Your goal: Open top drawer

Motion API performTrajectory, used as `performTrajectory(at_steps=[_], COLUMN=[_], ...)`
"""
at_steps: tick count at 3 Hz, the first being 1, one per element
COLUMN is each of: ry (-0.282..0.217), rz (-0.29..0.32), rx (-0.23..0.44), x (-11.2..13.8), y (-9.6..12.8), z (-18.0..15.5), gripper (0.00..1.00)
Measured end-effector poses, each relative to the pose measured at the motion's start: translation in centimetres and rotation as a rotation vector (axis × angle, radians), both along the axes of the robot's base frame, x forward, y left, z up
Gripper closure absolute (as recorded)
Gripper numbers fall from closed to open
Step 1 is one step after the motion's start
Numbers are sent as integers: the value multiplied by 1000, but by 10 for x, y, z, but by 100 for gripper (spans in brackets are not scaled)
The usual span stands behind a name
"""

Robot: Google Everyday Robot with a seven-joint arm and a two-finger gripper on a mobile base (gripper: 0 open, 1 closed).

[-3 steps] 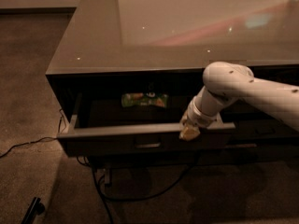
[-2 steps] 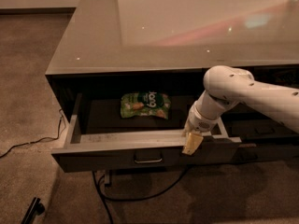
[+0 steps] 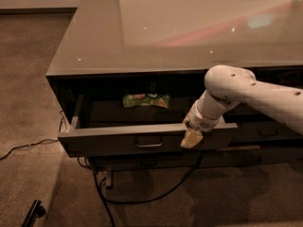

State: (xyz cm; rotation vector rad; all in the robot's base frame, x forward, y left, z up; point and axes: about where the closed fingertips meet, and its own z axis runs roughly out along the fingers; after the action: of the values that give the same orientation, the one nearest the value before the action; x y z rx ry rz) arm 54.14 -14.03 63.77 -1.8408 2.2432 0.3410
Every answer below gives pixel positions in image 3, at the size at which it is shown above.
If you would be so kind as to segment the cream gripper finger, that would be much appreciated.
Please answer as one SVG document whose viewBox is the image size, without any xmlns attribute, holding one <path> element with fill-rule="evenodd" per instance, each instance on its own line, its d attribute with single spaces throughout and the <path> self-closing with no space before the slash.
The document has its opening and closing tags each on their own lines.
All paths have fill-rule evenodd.
<svg viewBox="0 0 303 227">
<path fill-rule="evenodd" d="M 199 131 L 187 129 L 181 142 L 182 148 L 194 148 L 203 140 L 203 135 Z"/>
</svg>

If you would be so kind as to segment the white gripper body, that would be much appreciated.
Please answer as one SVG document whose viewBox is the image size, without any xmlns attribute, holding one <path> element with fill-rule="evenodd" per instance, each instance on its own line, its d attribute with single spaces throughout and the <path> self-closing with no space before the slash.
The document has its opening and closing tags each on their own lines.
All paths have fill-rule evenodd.
<svg viewBox="0 0 303 227">
<path fill-rule="evenodd" d="M 199 132 L 212 131 L 219 123 L 221 106 L 218 101 L 196 100 L 183 122 L 188 129 Z"/>
</svg>

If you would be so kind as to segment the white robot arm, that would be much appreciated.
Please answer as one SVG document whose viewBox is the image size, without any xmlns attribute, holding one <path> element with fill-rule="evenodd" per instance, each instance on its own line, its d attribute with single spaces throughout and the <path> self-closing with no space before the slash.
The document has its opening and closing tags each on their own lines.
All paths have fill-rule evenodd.
<svg viewBox="0 0 303 227">
<path fill-rule="evenodd" d="M 204 132 L 212 131 L 223 114 L 241 103 L 303 134 L 302 89 L 258 81 L 248 69 L 216 65 L 206 72 L 205 91 L 184 119 L 187 130 L 181 147 L 196 147 Z"/>
</svg>

